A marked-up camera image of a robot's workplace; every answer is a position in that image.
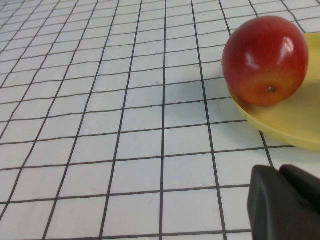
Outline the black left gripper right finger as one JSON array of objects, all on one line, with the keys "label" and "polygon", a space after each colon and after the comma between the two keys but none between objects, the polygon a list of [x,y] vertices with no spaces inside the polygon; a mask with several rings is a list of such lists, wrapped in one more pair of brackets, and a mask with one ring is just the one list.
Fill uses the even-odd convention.
[{"label": "black left gripper right finger", "polygon": [[279,169],[295,190],[294,199],[298,211],[291,217],[295,220],[293,240],[318,240],[320,238],[320,179],[294,165],[282,165]]}]

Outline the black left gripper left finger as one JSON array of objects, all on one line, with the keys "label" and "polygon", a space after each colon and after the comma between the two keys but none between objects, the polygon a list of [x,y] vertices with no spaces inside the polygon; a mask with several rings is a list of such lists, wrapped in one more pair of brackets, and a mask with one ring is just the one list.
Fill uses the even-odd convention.
[{"label": "black left gripper left finger", "polygon": [[254,240],[311,238],[311,203],[275,168],[252,168],[247,210]]}]

